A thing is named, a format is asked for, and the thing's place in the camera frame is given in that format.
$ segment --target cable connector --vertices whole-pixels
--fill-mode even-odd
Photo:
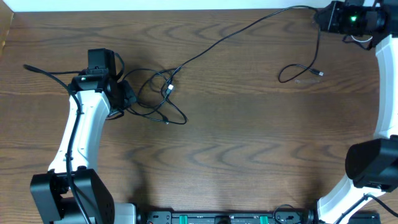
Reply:
[[[170,84],[170,85],[167,87],[166,95],[170,95],[170,93],[173,91],[173,88],[174,88],[174,86]]]
[[[311,72],[312,74],[316,74],[316,75],[319,75],[319,76],[323,76],[323,72],[321,72],[321,71],[319,71],[319,70],[316,70],[316,69],[313,69],[313,68],[310,69],[310,72]]]

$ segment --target wooden table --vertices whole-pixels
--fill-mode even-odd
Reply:
[[[65,90],[24,63],[81,70],[88,49],[106,47],[127,70],[172,68],[271,12],[17,13],[0,62],[0,222],[41,221],[30,180],[47,171],[68,116]],[[171,99],[188,124],[131,114],[107,121],[98,173],[114,200],[174,210],[272,210],[282,203],[309,208],[327,194],[345,173],[350,145],[372,139],[379,72],[373,50],[322,34],[315,68],[325,76],[278,83],[283,66],[313,57],[312,14],[296,9],[272,17],[186,65]],[[149,75],[129,81],[137,89]],[[397,191],[382,200],[398,210],[396,198]],[[366,209],[383,223],[397,221],[378,204]]]

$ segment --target white backdrop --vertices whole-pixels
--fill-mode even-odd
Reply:
[[[370,6],[374,0],[365,0]],[[277,9],[325,7],[331,0],[4,0],[14,12]]]

